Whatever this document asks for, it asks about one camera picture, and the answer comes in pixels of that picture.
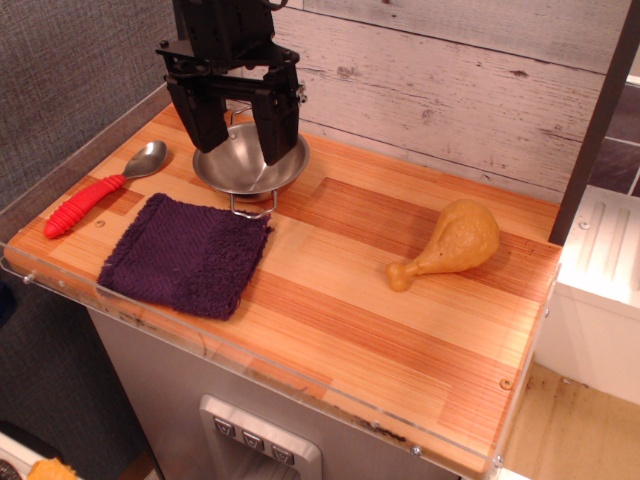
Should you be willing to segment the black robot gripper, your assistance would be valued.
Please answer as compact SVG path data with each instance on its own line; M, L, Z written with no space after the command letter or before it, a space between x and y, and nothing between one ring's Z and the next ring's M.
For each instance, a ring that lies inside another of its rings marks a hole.
M198 82L240 68L265 67L251 100L264 161L271 166L298 141L299 55L274 43L273 13L285 1L175 1L176 41L163 40L156 52L166 67L167 89L193 145L208 153L228 137L225 100Z

